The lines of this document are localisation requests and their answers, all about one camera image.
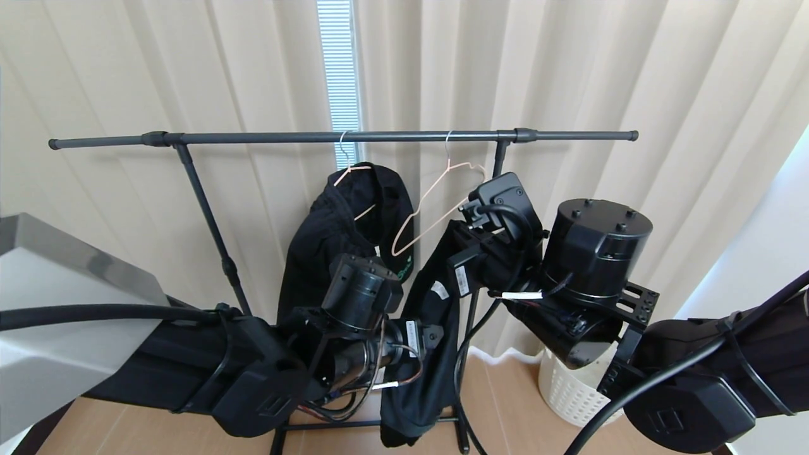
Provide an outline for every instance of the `beige curtain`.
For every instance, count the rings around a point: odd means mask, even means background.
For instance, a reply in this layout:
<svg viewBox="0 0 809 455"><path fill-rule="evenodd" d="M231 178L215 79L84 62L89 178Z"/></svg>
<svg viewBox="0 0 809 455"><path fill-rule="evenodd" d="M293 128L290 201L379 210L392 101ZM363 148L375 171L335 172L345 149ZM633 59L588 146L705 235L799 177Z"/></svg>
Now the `beige curtain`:
<svg viewBox="0 0 809 455"><path fill-rule="evenodd" d="M550 228L568 198L640 210L654 232L632 280L672 317L767 189L809 123L809 2L512 0L354 3L366 130L639 130L637 142L509 147ZM491 170L493 145L452 143ZM443 145L368 144L413 198L443 170ZM457 172L424 228L481 181ZM420 244L423 263L440 236ZM489 306L481 299L480 316ZM538 340L498 310L474 344Z"/></svg>
<svg viewBox="0 0 809 455"><path fill-rule="evenodd" d="M176 155L48 139L331 129L315 2L3 1L0 70L2 213L32 213L202 307L235 298ZM274 321L333 146L191 152L254 313Z"/></svg>

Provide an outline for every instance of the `silver panel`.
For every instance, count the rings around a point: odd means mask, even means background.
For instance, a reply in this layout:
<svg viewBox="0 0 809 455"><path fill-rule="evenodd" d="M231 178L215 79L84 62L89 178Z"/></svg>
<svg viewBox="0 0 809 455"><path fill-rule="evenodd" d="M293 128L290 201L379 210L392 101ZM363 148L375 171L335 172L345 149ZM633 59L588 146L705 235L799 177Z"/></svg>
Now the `silver panel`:
<svg viewBox="0 0 809 455"><path fill-rule="evenodd" d="M28 214L0 219L0 311L67 304L168 306L154 275ZM111 376L159 321L0 332L0 443Z"/></svg>

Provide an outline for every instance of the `green embroidered logo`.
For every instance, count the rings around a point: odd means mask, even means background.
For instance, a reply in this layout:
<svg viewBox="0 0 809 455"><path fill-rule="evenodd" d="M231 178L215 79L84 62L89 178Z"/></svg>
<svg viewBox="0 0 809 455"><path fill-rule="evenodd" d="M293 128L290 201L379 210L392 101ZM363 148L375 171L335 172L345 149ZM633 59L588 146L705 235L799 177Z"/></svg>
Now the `green embroidered logo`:
<svg viewBox="0 0 809 455"><path fill-rule="evenodd" d="M405 275L413 267L413 256L407 256L407 264L404 265L404 269L396 274L399 277L399 280L405 279Z"/></svg>

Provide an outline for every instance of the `barcode sticker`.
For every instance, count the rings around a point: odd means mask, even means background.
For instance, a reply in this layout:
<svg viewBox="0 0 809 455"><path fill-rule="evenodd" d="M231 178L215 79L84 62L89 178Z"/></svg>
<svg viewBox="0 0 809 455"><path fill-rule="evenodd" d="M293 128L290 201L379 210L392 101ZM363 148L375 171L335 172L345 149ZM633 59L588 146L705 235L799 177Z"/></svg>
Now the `barcode sticker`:
<svg viewBox="0 0 809 455"><path fill-rule="evenodd" d="M416 330L416 322L415 321L405 321L404 326L407 328L407 344L408 346L412 347L416 352L418 350L418 331ZM412 352L409 352L410 357L416 358L416 355Z"/></svg>
<svg viewBox="0 0 809 455"><path fill-rule="evenodd" d="M433 286L430 288L430 290L438 294L438 297L441 297L441 300L446 300L450 296L450 293L447 292L447 289L444 287L443 284L441 284L440 281L436 281L435 283L433 283Z"/></svg>
<svg viewBox="0 0 809 455"><path fill-rule="evenodd" d="M458 291L463 297L469 293L469 282L466 281L466 267L460 266L455 269L455 278L458 279Z"/></svg>

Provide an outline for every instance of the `robotic arm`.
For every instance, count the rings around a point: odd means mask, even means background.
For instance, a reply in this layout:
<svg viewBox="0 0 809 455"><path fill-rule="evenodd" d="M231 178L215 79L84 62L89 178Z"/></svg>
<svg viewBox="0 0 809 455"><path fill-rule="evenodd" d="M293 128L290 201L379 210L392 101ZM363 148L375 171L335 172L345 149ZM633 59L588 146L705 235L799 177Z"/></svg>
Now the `robotic arm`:
<svg viewBox="0 0 809 455"><path fill-rule="evenodd" d="M570 368L619 342L599 391L658 444L710 451L758 417L809 409L809 274L725 319L647 327L658 294L629 282L652 229L642 214L574 199L548 232L513 173L478 187L461 212L465 249L447 263L455 291L488 288L487 315L504 304ZM234 436L269 432L298 408L346 419L371 389L421 374L377 385L379 368L420 364L443 336L388 319L402 290L377 258L338 258L321 307L279 325L225 304L190 307L147 272L25 214L0 220L0 270L0 441L81 394L211 415ZM342 394L361 397L324 407Z"/></svg>

